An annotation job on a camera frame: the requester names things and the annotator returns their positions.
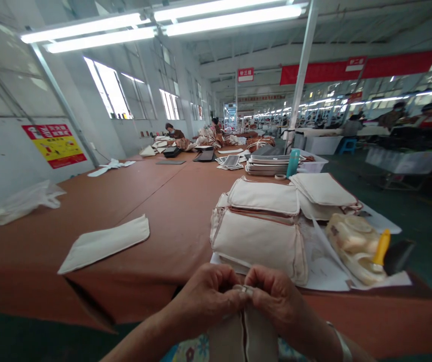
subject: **yellow handle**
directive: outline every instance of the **yellow handle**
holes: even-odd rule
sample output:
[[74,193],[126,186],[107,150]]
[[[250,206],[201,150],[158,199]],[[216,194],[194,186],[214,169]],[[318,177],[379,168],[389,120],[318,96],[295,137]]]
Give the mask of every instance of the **yellow handle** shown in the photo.
[[378,242],[377,252],[373,258],[373,263],[378,265],[383,265],[383,258],[385,257],[385,253],[388,250],[388,246],[390,245],[390,230],[385,229],[383,234],[380,236],[380,240]]

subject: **white box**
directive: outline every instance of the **white box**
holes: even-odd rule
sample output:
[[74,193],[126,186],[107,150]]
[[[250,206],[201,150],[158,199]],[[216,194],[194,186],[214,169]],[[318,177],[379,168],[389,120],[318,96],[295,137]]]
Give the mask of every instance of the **white box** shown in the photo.
[[307,137],[305,151],[313,154],[334,154],[343,136]]
[[298,166],[298,172],[301,172],[301,169],[304,169],[304,172],[306,173],[320,173],[323,169],[323,166],[328,163],[328,160],[303,150],[300,150],[300,155],[305,157],[313,156],[315,158],[315,162],[304,162]]
[[371,147],[365,162],[396,174],[428,174],[432,172],[432,151],[403,153]]

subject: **blue stool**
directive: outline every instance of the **blue stool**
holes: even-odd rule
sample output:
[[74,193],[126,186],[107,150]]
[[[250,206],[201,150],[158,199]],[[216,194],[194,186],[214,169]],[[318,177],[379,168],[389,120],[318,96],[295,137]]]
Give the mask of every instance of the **blue stool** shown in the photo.
[[343,145],[340,148],[340,152],[338,154],[342,155],[346,151],[349,151],[352,154],[355,154],[356,148],[357,148],[357,139],[356,138],[348,138],[348,139],[344,140]]

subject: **yellow sign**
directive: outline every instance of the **yellow sign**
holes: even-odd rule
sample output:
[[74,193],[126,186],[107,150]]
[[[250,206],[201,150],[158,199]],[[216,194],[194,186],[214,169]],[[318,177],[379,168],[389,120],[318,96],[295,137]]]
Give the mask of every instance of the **yellow sign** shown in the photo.
[[66,125],[22,126],[22,128],[52,168],[87,160]]

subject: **red sign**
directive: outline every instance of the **red sign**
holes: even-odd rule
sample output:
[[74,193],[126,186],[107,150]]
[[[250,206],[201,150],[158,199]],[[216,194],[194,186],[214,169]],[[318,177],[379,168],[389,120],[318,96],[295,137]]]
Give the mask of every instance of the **red sign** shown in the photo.
[[345,68],[345,71],[362,70],[366,61],[367,61],[366,56],[349,58],[347,61],[347,68]]
[[347,104],[361,102],[362,101],[363,92],[356,92],[350,95],[348,98]]
[[22,126],[52,168],[86,161],[67,125]]
[[245,68],[238,69],[238,83],[255,80],[255,69]]

